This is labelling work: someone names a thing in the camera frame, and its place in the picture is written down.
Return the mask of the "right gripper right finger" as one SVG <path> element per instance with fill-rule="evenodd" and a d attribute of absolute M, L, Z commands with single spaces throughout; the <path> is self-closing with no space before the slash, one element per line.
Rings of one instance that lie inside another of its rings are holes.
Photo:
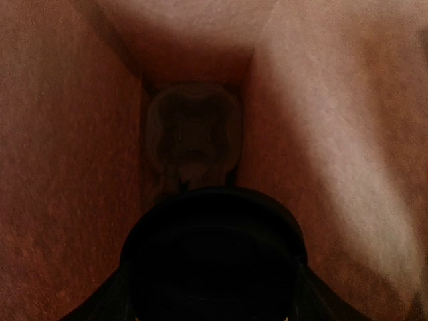
<path fill-rule="evenodd" d="M 302 258 L 296 259 L 294 320 L 368 320 L 320 279 Z"/>

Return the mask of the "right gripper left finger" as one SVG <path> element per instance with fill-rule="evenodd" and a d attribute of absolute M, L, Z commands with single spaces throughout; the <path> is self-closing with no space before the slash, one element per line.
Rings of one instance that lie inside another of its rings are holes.
<path fill-rule="evenodd" d="M 134 320 L 130 302 L 130 263 L 118 269 L 62 320 Z"/>

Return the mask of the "black plastic cup lid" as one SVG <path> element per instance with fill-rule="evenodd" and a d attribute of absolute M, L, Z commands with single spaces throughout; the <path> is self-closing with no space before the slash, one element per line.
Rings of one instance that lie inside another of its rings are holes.
<path fill-rule="evenodd" d="M 306 260 L 302 231 L 281 203 L 220 187 L 155 205 L 120 256 L 139 320 L 285 320 Z"/>

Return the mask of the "cardboard cup carrier tray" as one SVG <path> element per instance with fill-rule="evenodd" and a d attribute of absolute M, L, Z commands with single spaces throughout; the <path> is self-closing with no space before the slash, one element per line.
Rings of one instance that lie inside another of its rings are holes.
<path fill-rule="evenodd" d="M 219 84 L 169 86 L 148 105 L 145 144 L 162 196 L 231 185 L 241 158 L 243 107 Z"/>

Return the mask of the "brown paper bag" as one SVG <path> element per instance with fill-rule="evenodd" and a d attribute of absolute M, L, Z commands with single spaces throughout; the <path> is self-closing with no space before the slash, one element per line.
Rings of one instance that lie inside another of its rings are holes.
<path fill-rule="evenodd" d="M 118 263 L 160 187 L 148 99 L 243 99 L 239 185 L 375 320 L 426 320 L 426 1 L 2 1 L 1 319 L 57 320 Z"/>

